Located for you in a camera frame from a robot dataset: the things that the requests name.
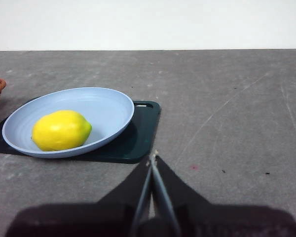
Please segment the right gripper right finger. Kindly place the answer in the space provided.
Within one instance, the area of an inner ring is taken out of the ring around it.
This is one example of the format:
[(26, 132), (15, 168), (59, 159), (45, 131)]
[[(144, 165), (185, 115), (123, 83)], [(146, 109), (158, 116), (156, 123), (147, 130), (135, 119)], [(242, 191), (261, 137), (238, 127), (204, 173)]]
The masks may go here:
[(188, 186), (157, 156), (173, 212), (184, 237), (296, 237), (296, 221), (283, 210), (258, 205), (214, 204)]

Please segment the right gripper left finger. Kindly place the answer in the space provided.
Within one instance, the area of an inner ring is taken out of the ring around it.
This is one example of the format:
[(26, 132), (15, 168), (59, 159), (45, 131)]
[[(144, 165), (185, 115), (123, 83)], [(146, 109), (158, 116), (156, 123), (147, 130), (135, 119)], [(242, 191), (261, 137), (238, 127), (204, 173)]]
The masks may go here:
[(97, 202), (49, 203), (17, 213), (7, 237), (126, 237), (149, 169), (144, 158), (118, 186)]

